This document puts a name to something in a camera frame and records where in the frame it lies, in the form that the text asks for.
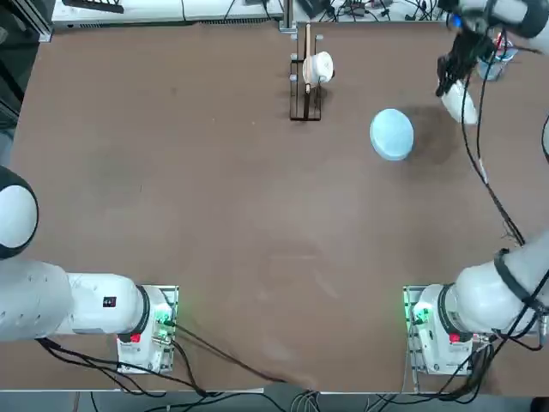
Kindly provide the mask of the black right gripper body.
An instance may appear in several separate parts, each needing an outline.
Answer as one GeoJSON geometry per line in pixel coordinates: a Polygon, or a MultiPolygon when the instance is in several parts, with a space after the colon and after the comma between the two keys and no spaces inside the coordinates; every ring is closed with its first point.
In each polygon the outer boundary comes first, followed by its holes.
{"type": "Polygon", "coordinates": [[[493,40],[487,34],[470,30],[457,32],[452,45],[452,57],[460,64],[486,60],[492,54],[493,40]]]}

